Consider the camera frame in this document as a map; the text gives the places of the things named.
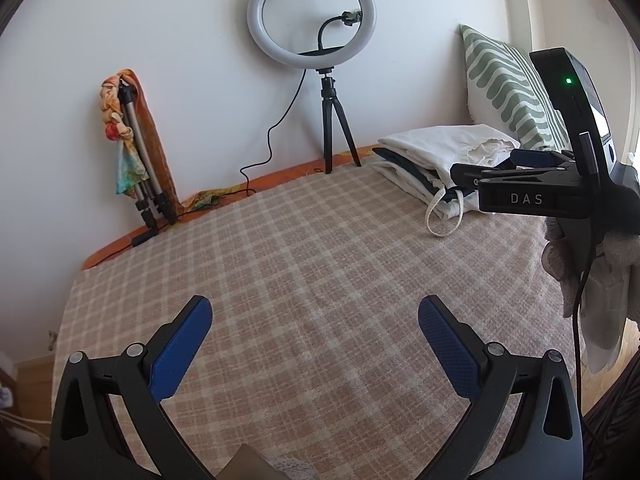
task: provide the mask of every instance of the metal screw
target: metal screw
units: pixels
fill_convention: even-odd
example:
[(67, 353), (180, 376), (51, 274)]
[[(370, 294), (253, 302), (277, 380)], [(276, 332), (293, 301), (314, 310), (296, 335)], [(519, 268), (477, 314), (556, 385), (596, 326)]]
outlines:
[(549, 359), (555, 363), (562, 361), (562, 354), (558, 350), (549, 350)]
[(489, 343), (486, 346), (486, 349), (489, 351), (491, 355), (502, 355), (504, 354), (504, 346), (500, 343)]
[(76, 364), (76, 363), (79, 363), (80, 361), (82, 361), (82, 352), (73, 352), (69, 356), (70, 363)]
[(140, 354), (142, 354), (142, 345), (140, 343), (133, 343), (127, 348), (129, 357), (138, 357)]

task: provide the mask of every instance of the stack of folded clothes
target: stack of folded clothes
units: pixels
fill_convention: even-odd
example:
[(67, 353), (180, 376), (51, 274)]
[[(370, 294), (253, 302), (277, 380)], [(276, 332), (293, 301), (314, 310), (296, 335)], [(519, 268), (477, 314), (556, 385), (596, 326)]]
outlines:
[[(499, 168), (509, 163), (511, 150), (520, 143), (485, 124), (473, 126), (432, 126), (378, 139), (381, 157), (372, 166), (402, 190), (428, 205), (424, 223), (435, 236), (455, 231), (465, 211), (480, 211), (478, 192), (455, 185), (450, 169), (453, 164), (473, 164)], [(446, 232), (434, 232), (431, 213), (458, 222)]]

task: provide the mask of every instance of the striped cushion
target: striped cushion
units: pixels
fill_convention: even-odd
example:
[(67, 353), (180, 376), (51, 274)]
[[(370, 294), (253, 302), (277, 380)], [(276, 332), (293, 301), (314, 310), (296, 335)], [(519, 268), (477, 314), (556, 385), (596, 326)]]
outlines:
[(474, 122), (519, 140), (525, 150), (563, 149), (569, 141), (564, 121), (527, 56), (466, 25), (460, 33)]

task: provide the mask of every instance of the bed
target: bed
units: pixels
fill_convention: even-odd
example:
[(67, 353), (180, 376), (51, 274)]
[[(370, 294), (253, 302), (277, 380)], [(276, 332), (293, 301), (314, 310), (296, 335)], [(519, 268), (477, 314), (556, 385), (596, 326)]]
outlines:
[[(424, 209), (368, 164), (343, 166), (84, 270), (60, 329), (54, 392), (71, 352), (119, 354), (201, 294), (213, 327), (163, 405), (212, 473), (246, 443), (311, 462), (323, 480), (413, 479), (467, 406), (418, 328), (424, 296), (439, 295), (485, 341), (534, 356), (556, 348), (570, 374), (574, 361), (558, 284), (540, 266), (542, 219), (469, 213), (435, 238)], [(116, 413), (152, 467), (121, 403)]]

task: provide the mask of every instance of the white cable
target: white cable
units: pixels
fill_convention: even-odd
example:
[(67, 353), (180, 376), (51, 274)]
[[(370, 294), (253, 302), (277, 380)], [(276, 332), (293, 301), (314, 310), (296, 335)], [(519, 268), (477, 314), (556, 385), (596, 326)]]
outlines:
[(31, 431), (31, 433), (35, 433), (37, 436), (42, 437), (43, 439), (45, 439), (47, 441), (49, 440), (49, 437), (47, 435), (45, 435), (41, 431), (34, 430), (31, 426), (28, 426), (27, 424), (25, 424), (23, 422), (20, 422), (19, 420), (10, 419), (9, 417), (4, 416), (4, 414), (0, 414), (0, 418), (2, 420), (6, 420), (7, 422), (9, 422), (11, 424), (15, 424), (16, 426), (21, 426), (25, 430), (29, 430), (29, 431)]
[(21, 420), (23, 422), (30, 422), (31, 424), (51, 424), (50, 420), (37, 420), (36, 418), (24, 418), (20, 415), (14, 415), (13, 413), (6, 412), (5, 410), (0, 410), (0, 415), (5, 415), (9, 418), (15, 418), (16, 420)]

